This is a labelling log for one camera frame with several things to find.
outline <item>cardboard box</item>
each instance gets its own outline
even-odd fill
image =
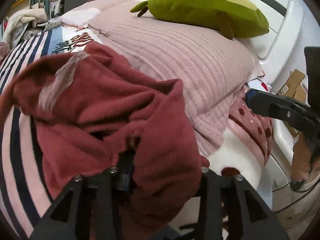
[[[297,86],[305,77],[306,75],[304,73],[295,69],[277,94],[293,98],[296,93]]]
[[[294,70],[277,94],[285,95],[287,97],[294,98],[297,101],[305,103],[308,92],[301,84],[305,76],[306,75],[299,70]],[[296,137],[301,133],[295,128],[289,126],[287,122],[285,122],[285,124],[287,125],[293,137]]]

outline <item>plush toy tail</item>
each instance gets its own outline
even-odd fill
[[[139,12],[138,17],[141,17],[148,11],[148,1],[144,1],[133,7],[130,12]]]

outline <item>striped bedding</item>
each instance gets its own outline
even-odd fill
[[[93,40],[100,42],[91,30],[66,26],[31,37],[2,62],[0,93],[29,63],[45,55],[83,50]],[[27,239],[52,202],[33,118],[13,107],[0,140],[0,209],[19,237]]]

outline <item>brown stripe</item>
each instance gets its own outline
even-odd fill
[[[266,153],[263,150],[262,145],[259,143],[259,141],[253,136],[253,134],[245,127],[245,125],[243,123],[241,123],[238,119],[236,119],[234,116],[232,116],[231,114],[229,114],[229,119],[231,119],[232,121],[234,121],[237,125],[239,125],[243,130],[245,130],[245,132],[250,136],[250,138],[258,145],[258,147],[260,148],[262,155],[264,156],[264,159],[266,159]]]

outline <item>human hand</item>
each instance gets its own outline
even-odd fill
[[[310,182],[320,174],[320,157],[313,162],[312,172],[310,173],[311,154],[306,138],[301,133],[298,141],[293,146],[291,179]]]

